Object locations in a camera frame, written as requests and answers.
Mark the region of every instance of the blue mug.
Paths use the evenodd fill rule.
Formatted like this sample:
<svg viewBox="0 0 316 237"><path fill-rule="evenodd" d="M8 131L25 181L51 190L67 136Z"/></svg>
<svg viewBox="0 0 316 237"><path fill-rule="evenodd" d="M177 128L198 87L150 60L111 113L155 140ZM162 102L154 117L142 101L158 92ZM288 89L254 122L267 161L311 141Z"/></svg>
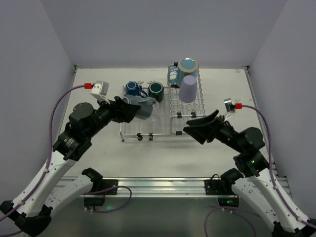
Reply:
<svg viewBox="0 0 316 237"><path fill-rule="evenodd" d="M174 79L170 79L170 73L176 72L177 76ZM196 77L198 73L198 62L192 58L183 58L178 62L177 67L171 67L168 70L168 82L175 83L178 86L181 85L183 78L187 75Z"/></svg>
<svg viewBox="0 0 316 237"><path fill-rule="evenodd" d="M137 82L135 81L129 81L125 85L125 92L127 95L140 96L142 98L148 97L147 93L144 90L142 90L139 84L137 84Z"/></svg>

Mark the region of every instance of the gray mug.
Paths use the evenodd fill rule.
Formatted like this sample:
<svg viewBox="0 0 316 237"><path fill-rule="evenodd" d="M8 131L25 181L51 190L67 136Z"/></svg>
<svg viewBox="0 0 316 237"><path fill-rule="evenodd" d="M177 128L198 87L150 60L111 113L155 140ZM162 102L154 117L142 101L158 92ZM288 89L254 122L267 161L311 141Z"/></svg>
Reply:
<svg viewBox="0 0 316 237"><path fill-rule="evenodd" d="M152 97L141 98L139 96L134 95L126 95L123 98L123 101L132 104L132 105L140 105L141 109L137 112L135 117L145 120L152 115L153 105L156 104L156 99Z"/></svg>

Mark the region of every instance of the red connector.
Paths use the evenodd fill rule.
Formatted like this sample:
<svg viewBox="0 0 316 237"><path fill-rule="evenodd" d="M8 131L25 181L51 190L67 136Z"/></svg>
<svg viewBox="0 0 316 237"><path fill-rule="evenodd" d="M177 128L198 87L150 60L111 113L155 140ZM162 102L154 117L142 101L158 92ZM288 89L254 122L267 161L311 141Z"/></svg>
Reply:
<svg viewBox="0 0 316 237"><path fill-rule="evenodd" d="M85 83L84 84L84 88L85 89L92 89L93 88L93 84L92 83Z"/></svg>
<svg viewBox="0 0 316 237"><path fill-rule="evenodd" d="M242 103L236 103L236 104L235 104L235 108L236 108L237 110L240 110L240 109L242 108Z"/></svg>

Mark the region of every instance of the mug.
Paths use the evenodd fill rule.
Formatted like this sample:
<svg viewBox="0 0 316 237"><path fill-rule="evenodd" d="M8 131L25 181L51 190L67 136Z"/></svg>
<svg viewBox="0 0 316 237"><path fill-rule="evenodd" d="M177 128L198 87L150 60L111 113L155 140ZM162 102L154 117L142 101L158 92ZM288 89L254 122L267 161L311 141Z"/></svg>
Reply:
<svg viewBox="0 0 316 237"><path fill-rule="evenodd" d="M128 104L140 105L141 108L137 111L135 117L142 120L148 119L152 115L154 105L156 104L156 99L152 97L140 98L134 95L126 95L122 100Z"/></svg>
<svg viewBox="0 0 316 237"><path fill-rule="evenodd" d="M176 72L177 76L174 79L170 79L170 73ZM193 58L183 58L178 62L177 67L170 67L168 70L168 82L175 83L178 86L181 85L183 78L187 75L196 77L198 73L198 62Z"/></svg>
<svg viewBox="0 0 316 237"><path fill-rule="evenodd" d="M142 90L139 84L137 84L137 82L135 81L129 81L125 85L125 92L127 95L140 96L142 98L148 97L147 93L144 90Z"/></svg>
<svg viewBox="0 0 316 237"><path fill-rule="evenodd" d="M148 86L148 96L155 98L159 103L163 101L164 89L160 82L152 82Z"/></svg>

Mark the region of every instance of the mug handle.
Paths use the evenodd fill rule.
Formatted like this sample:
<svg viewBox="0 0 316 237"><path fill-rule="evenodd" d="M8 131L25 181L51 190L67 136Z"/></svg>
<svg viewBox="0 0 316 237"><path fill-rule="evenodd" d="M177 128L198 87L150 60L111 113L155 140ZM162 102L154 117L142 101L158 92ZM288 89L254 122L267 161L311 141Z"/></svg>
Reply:
<svg viewBox="0 0 316 237"><path fill-rule="evenodd" d="M178 67L172 67L172 68L169 69L168 76L167 76L168 82L175 83L177 81L177 77L178 77L178 73L179 73L178 71L179 71ZM170 73L172 73L172 72L177 72L177 76L174 79L170 79Z"/></svg>
<svg viewBox="0 0 316 237"><path fill-rule="evenodd" d="M139 91L145 95L145 96L141 95L142 98L148 97L148 94L146 93L146 91L144 91L142 89L140 89Z"/></svg>

